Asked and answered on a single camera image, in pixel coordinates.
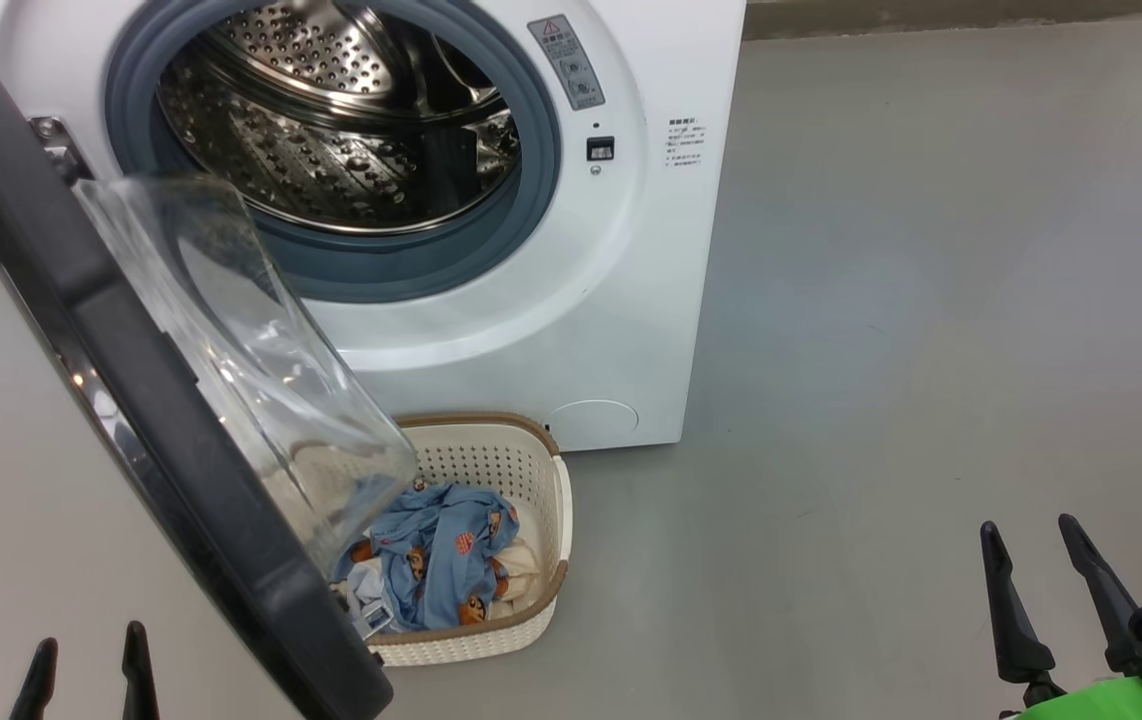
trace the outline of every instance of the green robot part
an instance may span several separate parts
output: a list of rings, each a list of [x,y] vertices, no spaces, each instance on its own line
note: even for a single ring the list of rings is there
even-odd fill
[[[1105,662],[1125,678],[1065,693],[1051,680],[1055,659],[1038,642],[1015,584],[1010,555],[997,525],[981,527],[988,611],[994,625],[997,674],[1007,683],[1028,685],[1022,720],[1142,720],[1142,607],[1113,574],[1095,543],[1073,515],[1060,517],[1073,569],[1087,581],[1091,600],[1105,632]]]

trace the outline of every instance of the washing machine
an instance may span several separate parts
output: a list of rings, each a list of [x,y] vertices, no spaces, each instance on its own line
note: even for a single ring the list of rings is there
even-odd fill
[[[10,0],[65,173],[212,173],[392,415],[676,442],[743,0]]]

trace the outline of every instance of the cartoon print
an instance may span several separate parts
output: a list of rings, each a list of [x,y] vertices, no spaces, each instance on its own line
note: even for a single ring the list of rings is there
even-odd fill
[[[355,546],[348,547],[348,559],[353,562],[364,562],[367,560],[373,559],[375,552],[371,551],[371,541],[362,538],[357,541]]]
[[[504,566],[499,563],[499,560],[490,559],[492,565],[492,573],[494,574],[494,600],[501,600],[502,597],[508,594],[508,577],[507,575],[501,575]]]
[[[415,578],[415,582],[424,581],[424,547],[420,547],[419,544],[411,547],[411,552],[407,552],[407,565],[411,566],[411,577]]]
[[[486,606],[478,594],[471,594],[469,600],[460,606],[460,624],[476,625],[486,619]]]

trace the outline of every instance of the warning label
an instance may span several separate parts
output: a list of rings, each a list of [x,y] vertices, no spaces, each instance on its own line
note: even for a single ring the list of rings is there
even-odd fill
[[[664,167],[684,168],[703,161],[703,136],[708,128],[695,118],[673,118],[664,136]]]
[[[553,72],[562,79],[562,90],[566,91],[572,110],[595,109],[608,101],[598,86],[598,74],[593,72],[589,56],[585,55],[580,38],[566,22],[566,15],[534,19],[526,23],[526,29],[544,49]]]

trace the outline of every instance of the laundry basket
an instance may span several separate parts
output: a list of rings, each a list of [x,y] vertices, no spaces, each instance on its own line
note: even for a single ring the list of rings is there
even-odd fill
[[[544,427],[520,415],[434,415],[400,419],[419,456],[426,483],[494,489],[534,510],[544,592],[508,618],[447,630],[373,635],[371,653],[385,665],[437,665],[513,653],[534,642],[553,619],[571,557],[571,483],[557,443]]]

